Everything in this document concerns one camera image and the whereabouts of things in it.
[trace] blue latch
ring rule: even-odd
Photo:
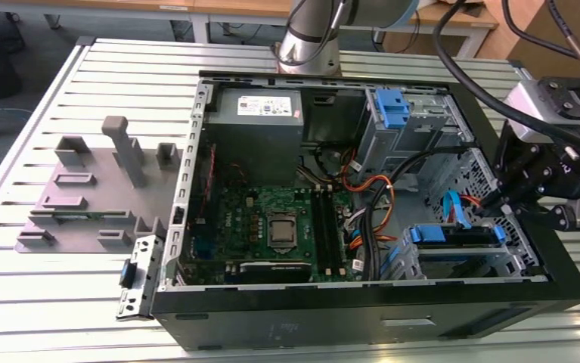
[[[378,89],[375,102],[383,116],[383,125],[387,129],[402,129],[407,124],[411,111],[409,102],[399,89]]]
[[[422,242],[445,242],[445,231],[439,225],[417,225],[417,230],[422,236]]]
[[[413,242],[417,244],[418,242],[422,241],[421,233],[418,232],[418,230],[415,228],[411,228],[410,231],[411,231]]]
[[[505,241],[507,240],[507,235],[506,235],[506,233],[505,233],[505,229],[503,229],[503,227],[501,227],[499,225],[497,225],[495,227],[494,227],[494,234],[495,234],[495,237],[499,239],[499,242],[503,244],[505,243]]]

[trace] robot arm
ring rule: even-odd
[[[331,75],[339,71],[339,27],[405,23],[417,0],[295,0],[286,37],[273,48],[283,72]]]
[[[503,0],[513,31],[531,42],[580,60],[580,43],[562,19],[554,0],[546,0],[566,36],[563,48],[517,28]],[[298,0],[289,32],[273,53],[286,73],[330,75],[339,71],[338,28],[342,25],[387,27],[406,22],[417,1]],[[499,139],[495,175],[499,188],[482,201],[481,213],[498,216],[513,209],[523,218],[559,230],[580,231],[580,79],[526,79],[506,102],[491,96],[462,71],[442,47],[441,33],[466,0],[458,0],[434,30],[438,54],[458,81],[509,121]],[[551,210],[538,206],[543,197],[567,199]]]

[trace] wooden desk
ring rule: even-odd
[[[195,0],[0,0],[0,6],[78,7],[91,9],[191,11]]]
[[[193,23],[195,40],[199,43],[210,42],[210,23],[285,25],[291,8],[293,0],[0,0],[0,11],[187,20]],[[421,33],[434,31],[447,9],[449,6],[443,4],[421,9]],[[46,19],[55,26],[55,17],[47,15]],[[410,24],[386,31],[410,33],[414,24],[415,20],[411,19]],[[497,26],[498,21],[487,11],[478,18],[457,14],[445,34],[466,36],[459,56],[475,56],[489,30]],[[346,28],[371,30],[369,27]]]
[[[195,0],[194,11],[207,14],[289,18],[294,0]]]
[[[539,38],[569,47],[563,34],[554,23],[545,0],[510,1],[513,18],[519,28]],[[558,0],[558,8],[574,34],[580,40],[580,1]],[[482,58],[522,61],[537,77],[580,77],[580,63],[549,49],[523,40],[505,24],[501,0],[486,0],[486,6],[503,21],[503,26],[490,34],[479,51]]]
[[[434,28],[438,25],[451,5],[437,3],[419,10],[421,12],[421,34],[433,34]],[[410,20],[409,28],[403,33],[413,32],[415,17]],[[465,40],[455,42],[454,51],[458,49],[457,57],[475,57],[483,45],[485,39],[493,29],[499,26],[499,21],[494,18],[490,11],[485,8],[478,17],[473,17],[465,13],[457,13],[450,19],[442,34],[446,36],[462,36]],[[387,52],[398,52],[405,50],[405,45],[409,42],[409,36],[399,33],[387,33],[383,39],[383,48]],[[417,44],[410,48],[410,54],[430,54],[435,55],[434,40],[430,36],[421,36]]]

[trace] sticker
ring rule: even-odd
[[[239,116],[293,116],[290,97],[242,96]]]
[[[363,261],[361,259],[353,260],[353,269],[355,271],[363,271]]]
[[[355,169],[357,172],[359,172],[359,170],[362,170],[362,164],[353,160],[351,168]]]
[[[173,6],[173,5],[161,5],[162,10],[178,10],[178,11],[189,11],[186,6]]]

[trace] metal slotted table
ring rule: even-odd
[[[517,84],[510,64],[461,65],[498,97]],[[331,346],[262,351],[185,352],[157,321],[114,320],[126,255],[18,254],[16,236],[58,159],[62,135],[111,147],[102,121],[131,121],[143,148],[186,148],[199,70],[274,72],[262,47],[98,39],[78,45],[0,165],[0,360],[115,361],[215,358],[229,361],[580,361],[580,306],[530,318],[482,340]],[[454,81],[435,57],[342,53],[345,76]],[[503,118],[486,110],[497,129]],[[580,269],[580,233],[561,234]]]

